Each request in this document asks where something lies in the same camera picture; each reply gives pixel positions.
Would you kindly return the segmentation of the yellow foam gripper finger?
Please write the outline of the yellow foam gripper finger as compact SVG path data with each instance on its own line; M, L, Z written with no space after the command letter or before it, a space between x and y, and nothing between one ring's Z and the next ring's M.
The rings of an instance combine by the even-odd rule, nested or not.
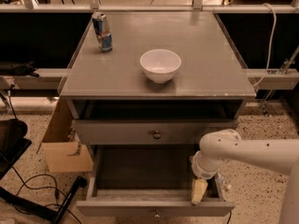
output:
M207 181L202 178L195 178L192 181L192 204L199 204L206 192Z

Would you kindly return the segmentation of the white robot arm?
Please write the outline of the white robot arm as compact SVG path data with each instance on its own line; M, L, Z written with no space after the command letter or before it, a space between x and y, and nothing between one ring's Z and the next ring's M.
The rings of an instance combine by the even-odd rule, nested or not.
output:
M235 130L205 134L192 157L193 173L211 179L226 160L241 161L289 177L278 224L299 224L299 140L243 140Z

